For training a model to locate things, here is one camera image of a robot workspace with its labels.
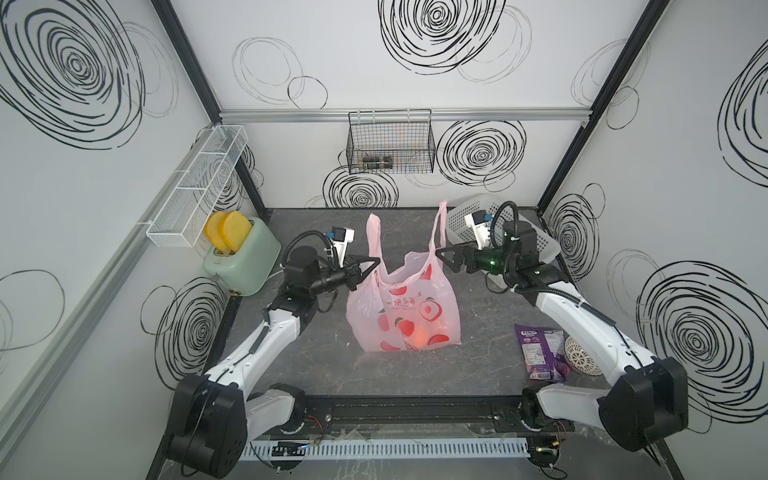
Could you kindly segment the pink printed plastic bag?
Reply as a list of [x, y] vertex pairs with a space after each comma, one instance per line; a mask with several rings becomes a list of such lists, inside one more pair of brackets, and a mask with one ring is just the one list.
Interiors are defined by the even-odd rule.
[[[346, 319], [368, 352], [431, 351], [461, 344], [460, 311], [453, 287], [435, 251], [447, 246], [447, 202], [438, 206], [425, 252], [409, 252], [390, 272], [384, 263], [349, 294]], [[407, 338], [418, 329], [428, 345], [413, 350]]]

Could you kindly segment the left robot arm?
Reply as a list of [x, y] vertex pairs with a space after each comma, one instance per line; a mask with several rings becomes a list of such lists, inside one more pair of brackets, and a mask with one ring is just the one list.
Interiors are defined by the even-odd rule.
[[279, 354], [319, 312], [319, 298], [341, 287], [351, 291], [379, 266], [378, 257], [348, 255], [321, 264], [310, 246], [296, 248], [284, 264], [284, 282], [256, 329], [232, 353], [201, 375], [177, 385], [159, 452], [182, 473], [227, 476], [249, 441], [278, 428], [287, 433], [305, 424], [306, 394], [274, 384], [253, 389]]

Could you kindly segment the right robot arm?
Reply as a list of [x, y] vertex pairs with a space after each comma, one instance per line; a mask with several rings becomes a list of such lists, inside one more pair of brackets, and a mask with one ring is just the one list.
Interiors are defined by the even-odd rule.
[[577, 422], [604, 430], [616, 444], [636, 452], [688, 427], [685, 368], [631, 340], [562, 271], [542, 262], [534, 228], [508, 221], [500, 243], [470, 241], [439, 248], [436, 255], [454, 272], [500, 276], [508, 292], [525, 297], [574, 338], [607, 381], [605, 390], [554, 381], [525, 388], [519, 411], [527, 428]]

